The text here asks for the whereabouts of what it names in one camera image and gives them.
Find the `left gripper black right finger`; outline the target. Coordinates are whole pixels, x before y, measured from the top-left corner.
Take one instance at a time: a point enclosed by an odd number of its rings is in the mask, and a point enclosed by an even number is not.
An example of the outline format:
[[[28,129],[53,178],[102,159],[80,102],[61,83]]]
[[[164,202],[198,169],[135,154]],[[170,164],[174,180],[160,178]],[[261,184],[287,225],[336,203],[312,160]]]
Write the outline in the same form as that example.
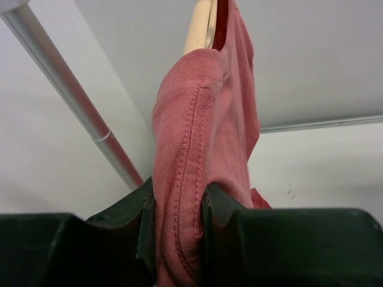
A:
[[[206,286],[381,286],[382,228],[350,208],[247,209],[203,195]]]

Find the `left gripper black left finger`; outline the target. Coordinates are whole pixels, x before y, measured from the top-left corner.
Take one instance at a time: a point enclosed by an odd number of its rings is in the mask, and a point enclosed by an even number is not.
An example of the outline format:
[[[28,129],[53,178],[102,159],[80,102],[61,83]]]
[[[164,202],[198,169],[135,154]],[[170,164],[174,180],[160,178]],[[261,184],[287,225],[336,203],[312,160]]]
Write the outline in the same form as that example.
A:
[[[2,286],[154,286],[151,179],[82,220],[70,213],[1,215]]]

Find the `red t shirt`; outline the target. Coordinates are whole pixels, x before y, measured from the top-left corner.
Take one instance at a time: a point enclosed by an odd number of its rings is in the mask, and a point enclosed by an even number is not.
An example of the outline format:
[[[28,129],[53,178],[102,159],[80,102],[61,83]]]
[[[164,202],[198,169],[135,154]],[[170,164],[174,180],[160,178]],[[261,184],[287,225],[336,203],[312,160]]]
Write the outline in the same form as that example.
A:
[[[250,186],[259,139],[254,49],[235,1],[218,3],[212,48],[185,54],[164,77],[152,113],[158,286],[201,286],[201,202],[216,182],[241,205],[269,204]]]

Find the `peach plastic hanger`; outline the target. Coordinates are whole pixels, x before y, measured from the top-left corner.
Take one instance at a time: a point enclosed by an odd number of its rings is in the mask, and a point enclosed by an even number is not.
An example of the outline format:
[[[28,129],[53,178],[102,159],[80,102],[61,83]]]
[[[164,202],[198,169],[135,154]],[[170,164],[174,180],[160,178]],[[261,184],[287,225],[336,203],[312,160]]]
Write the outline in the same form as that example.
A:
[[[183,55],[201,48],[212,48],[217,24],[217,0],[198,0],[184,45]]]

